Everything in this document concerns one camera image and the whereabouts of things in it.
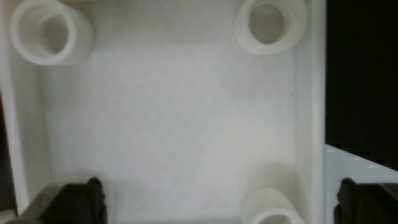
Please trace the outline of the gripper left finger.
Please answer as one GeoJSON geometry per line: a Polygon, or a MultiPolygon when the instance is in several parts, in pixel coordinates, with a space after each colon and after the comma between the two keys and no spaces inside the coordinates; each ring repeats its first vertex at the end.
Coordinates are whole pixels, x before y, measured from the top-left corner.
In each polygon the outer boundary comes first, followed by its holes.
{"type": "Polygon", "coordinates": [[[43,224],[108,224],[103,184],[96,177],[69,183],[39,216],[43,224]]]}

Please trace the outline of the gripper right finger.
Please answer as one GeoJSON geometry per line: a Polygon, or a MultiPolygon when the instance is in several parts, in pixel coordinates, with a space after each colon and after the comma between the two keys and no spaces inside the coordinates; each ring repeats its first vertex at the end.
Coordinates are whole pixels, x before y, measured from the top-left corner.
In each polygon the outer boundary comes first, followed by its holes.
{"type": "Polygon", "coordinates": [[[398,224],[398,183],[341,180],[334,224],[398,224]]]}

